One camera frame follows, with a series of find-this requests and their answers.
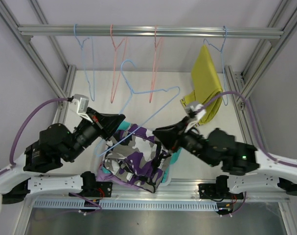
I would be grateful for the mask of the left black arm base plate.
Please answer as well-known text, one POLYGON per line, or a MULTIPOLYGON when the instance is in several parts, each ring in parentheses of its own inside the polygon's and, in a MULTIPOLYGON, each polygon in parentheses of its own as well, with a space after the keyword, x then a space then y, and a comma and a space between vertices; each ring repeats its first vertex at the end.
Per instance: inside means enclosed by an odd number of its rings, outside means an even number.
POLYGON ((110 198, 112 194, 112 188, 112 182, 93 182, 89 185, 83 185, 82 191, 77 194, 83 197, 110 198))

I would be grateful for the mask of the olive yellow trousers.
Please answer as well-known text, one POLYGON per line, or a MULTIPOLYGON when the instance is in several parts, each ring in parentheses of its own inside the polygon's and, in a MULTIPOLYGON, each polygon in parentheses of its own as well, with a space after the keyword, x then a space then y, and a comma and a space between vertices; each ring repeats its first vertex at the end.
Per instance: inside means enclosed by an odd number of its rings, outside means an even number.
POLYGON ((191 78, 194 90, 181 99, 183 107, 193 101, 206 104, 213 97, 223 92, 219 76, 206 45, 201 47, 191 71, 191 78))

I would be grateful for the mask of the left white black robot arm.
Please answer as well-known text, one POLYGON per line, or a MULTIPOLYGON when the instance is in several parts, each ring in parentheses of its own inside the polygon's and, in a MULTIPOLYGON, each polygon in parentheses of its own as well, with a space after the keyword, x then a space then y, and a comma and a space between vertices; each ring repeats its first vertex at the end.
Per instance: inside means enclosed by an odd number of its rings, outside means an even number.
POLYGON ((95 140, 109 140, 125 119, 124 114, 102 114, 92 108, 86 111, 71 132, 61 123, 39 133, 39 139, 21 154, 15 167, 0 169, 0 195, 3 204, 15 204, 31 195, 68 194, 82 197, 106 196, 101 183, 90 171, 73 176, 49 176, 63 162, 73 163, 95 140))

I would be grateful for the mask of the lilac purple trousers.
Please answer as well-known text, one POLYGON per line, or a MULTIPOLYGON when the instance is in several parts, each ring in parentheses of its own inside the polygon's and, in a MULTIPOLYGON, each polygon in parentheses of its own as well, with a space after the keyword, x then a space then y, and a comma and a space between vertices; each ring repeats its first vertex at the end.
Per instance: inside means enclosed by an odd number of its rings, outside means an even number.
POLYGON ((121 186, 125 186, 127 188, 139 189, 138 187, 136 187, 134 185, 130 185, 128 183, 121 181, 120 179, 118 179, 111 173, 105 173, 102 168, 98 169, 96 180, 99 182, 113 182, 113 183, 119 184, 121 186))

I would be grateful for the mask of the pink wire hanger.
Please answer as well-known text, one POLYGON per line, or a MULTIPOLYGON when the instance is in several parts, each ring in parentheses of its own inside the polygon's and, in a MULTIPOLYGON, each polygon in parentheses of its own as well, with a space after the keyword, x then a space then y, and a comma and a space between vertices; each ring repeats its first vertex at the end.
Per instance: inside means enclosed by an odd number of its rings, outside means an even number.
POLYGON ((163 47, 163 38, 160 37, 159 39, 157 39, 157 26, 155 26, 155 29, 154 29, 154 60, 153 60, 152 80, 151 80, 151 88, 150 88, 151 91, 149 94, 149 103, 152 102, 152 98, 153 98, 153 90, 155 88, 157 72, 159 69, 162 47, 163 47))
POLYGON ((111 88, 111 97, 110 97, 110 102, 113 104, 115 95, 117 92, 117 88, 120 82, 120 77, 121 77, 121 71, 118 71, 117 65, 118 65, 118 53, 119 49, 121 46, 123 47, 123 54, 122 54, 122 61, 124 61, 125 56, 126 56, 126 49, 127 49, 127 44, 128 44, 128 37, 123 37, 121 41, 116 44, 114 41, 114 34, 113 34, 113 27, 114 25, 111 24, 110 26, 110 38, 112 41, 112 45, 114 47, 114 63, 113 63, 113 78, 112 78, 112 88, 111 88))

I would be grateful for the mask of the aluminium hanging rail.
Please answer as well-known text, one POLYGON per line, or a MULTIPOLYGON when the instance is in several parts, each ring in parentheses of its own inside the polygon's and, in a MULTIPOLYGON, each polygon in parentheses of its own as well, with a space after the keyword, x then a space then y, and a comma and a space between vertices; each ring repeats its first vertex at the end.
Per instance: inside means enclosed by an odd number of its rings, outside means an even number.
POLYGON ((184 27, 123 26, 83 24, 22 24, 18 31, 24 36, 117 36, 117 37, 214 37, 243 39, 280 39, 280 28, 260 27, 184 27))

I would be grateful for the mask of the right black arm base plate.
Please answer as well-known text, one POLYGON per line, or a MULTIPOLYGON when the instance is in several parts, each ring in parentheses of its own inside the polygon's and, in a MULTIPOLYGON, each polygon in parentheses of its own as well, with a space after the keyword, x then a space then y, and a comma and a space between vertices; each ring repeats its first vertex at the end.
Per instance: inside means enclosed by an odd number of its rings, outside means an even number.
POLYGON ((209 199, 214 202, 222 202, 224 200, 242 200, 244 194, 234 194, 229 192, 227 188, 219 187, 217 184, 198 184, 200 199, 209 199))

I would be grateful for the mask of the white plastic basket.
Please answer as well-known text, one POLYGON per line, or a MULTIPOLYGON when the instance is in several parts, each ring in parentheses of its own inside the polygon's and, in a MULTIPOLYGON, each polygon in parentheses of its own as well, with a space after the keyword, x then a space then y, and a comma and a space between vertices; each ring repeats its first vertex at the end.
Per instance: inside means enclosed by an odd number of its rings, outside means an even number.
MULTIPOLYGON (((105 173, 109 173, 106 169, 103 168, 103 166, 100 166, 99 168, 102 168, 105 173)), ((173 171, 173 164, 170 164, 170 166, 166 170, 164 177, 160 183, 160 187, 167 186, 170 184, 171 179, 172 179, 172 177, 171 177, 172 171, 173 171)))

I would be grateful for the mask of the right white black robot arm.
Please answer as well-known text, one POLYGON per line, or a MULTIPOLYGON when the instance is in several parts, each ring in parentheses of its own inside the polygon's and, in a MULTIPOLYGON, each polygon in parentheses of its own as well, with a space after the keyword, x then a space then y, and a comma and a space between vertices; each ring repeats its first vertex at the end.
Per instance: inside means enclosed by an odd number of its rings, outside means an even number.
POLYGON ((235 136, 219 128, 204 138, 184 120, 157 128, 153 134, 170 153, 183 148, 211 167, 221 166, 224 174, 216 177, 206 197, 213 193, 226 198, 251 190, 278 190, 297 196, 297 159, 271 155, 254 145, 237 142, 235 136))

